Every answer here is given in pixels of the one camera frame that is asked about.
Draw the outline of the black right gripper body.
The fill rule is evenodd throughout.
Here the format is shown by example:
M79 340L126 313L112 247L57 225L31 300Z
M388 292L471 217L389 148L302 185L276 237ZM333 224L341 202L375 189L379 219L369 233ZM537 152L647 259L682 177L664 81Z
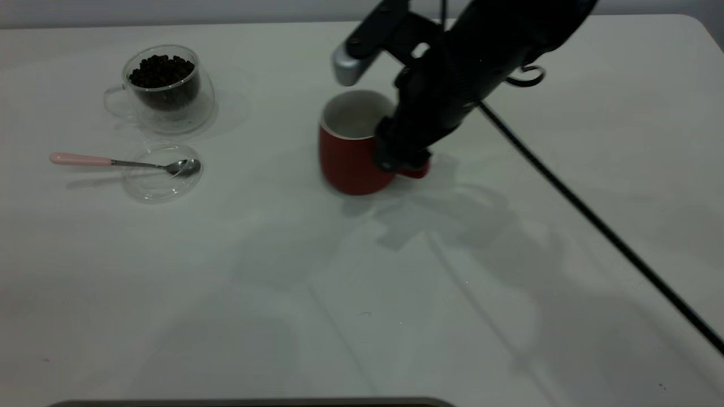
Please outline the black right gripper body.
M427 149L448 136L509 74L509 63L494 64L491 57L452 48L427 50L395 78L391 149Z

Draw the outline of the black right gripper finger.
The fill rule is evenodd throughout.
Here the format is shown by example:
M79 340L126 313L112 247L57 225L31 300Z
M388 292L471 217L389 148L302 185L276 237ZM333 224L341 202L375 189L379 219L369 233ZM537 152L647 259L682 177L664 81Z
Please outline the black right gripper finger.
M373 162L380 170L399 170L405 158L398 116L383 116L374 132Z
M418 149L407 142L386 142L386 170L397 174L426 174L431 165L432 152Z

